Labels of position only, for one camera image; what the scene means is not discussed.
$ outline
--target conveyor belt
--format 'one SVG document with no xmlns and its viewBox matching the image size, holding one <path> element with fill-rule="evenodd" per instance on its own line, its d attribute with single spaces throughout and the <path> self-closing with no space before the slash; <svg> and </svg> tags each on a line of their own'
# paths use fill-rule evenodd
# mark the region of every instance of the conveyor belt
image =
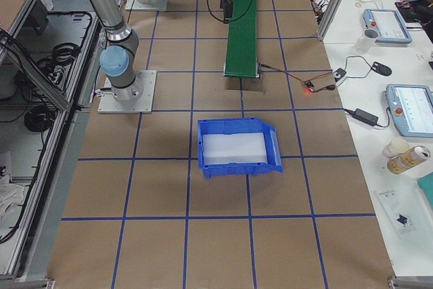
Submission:
<svg viewBox="0 0 433 289">
<path fill-rule="evenodd" d="M 245 13 L 251 0 L 233 0 L 233 19 Z M 224 76 L 257 78 L 257 0 L 252 0 L 248 12 L 230 23 Z"/>
</svg>

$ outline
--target spray can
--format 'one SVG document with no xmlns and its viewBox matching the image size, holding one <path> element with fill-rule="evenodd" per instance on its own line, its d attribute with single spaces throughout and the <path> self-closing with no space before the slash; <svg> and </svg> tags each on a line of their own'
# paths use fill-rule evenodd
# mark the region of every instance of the spray can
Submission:
<svg viewBox="0 0 433 289">
<path fill-rule="evenodd" d="M 415 167 L 422 162 L 425 162 L 430 157 L 430 151 L 424 146 L 416 146 L 399 154 L 397 157 L 388 161 L 388 170 L 393 174 L 401 174 L 412 167 Z"/>
</svg>

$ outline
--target teal box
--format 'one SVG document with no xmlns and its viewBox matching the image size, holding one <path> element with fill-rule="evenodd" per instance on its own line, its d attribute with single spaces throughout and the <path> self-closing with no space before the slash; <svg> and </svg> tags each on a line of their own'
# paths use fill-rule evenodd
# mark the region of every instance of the teal box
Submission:
<svg viewBox="0 0 433 289">
<path fill-rule="evenodd" d="M 421 179 L 418 179 L 418 186 L 426 195 L 430 206 L 433 207 L 433 173 L 427 174 Z"/>
</svg>

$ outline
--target brown paper floor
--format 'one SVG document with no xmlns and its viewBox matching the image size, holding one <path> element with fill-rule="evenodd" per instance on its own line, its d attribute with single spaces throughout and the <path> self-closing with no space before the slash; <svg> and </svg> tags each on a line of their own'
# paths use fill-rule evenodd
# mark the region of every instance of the brown paper floor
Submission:
<svg viewBox="0 0 433 289">
<path fill-rule="evenodd" d="M 59 289 L 387 288 L 338 92 L 306 94 L 280 72 L 264 73 L 264 91 L 226 90 L 227 26 L 205 4 L 132 13 L 135 67 L 158 70 L 154 112 L 93 107 L 48 276 Z M 309 0 L 258 0 L 259 62 L 328 71 L 316 29 Z M 277 128 L 284 173 L 205 179 L 197 120 L 243 116 Z"/>
</svg>

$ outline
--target metal base plate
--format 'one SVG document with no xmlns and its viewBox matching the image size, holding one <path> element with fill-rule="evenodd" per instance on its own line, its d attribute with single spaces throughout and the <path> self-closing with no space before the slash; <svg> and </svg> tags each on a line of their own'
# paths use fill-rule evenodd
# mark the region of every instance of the metal base plate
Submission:
<svg viewBox="0 0 433 289">
<path fill-rule="evenodd" d="M 127 0 L 127 5 L 125 9 L 129 11 L 136 12 L 165 12 L 167 10 L 168 0 L 158 0 L 151 4 L 140 3 L 139 1 Z"/>
<path fill-rule="evenodd" d="M 154 102 L 156 70 L 140 70 L 135 73 L 139 81 L 143 83 L 143 95 L 136 100 L 121 103 L 116 100 L 112 93 L 103 93 L 99 108 L 99 113 L 151 113 Z M 111 87 L 111 83 L 106 79 L 104 87 Z"/>
</svg>

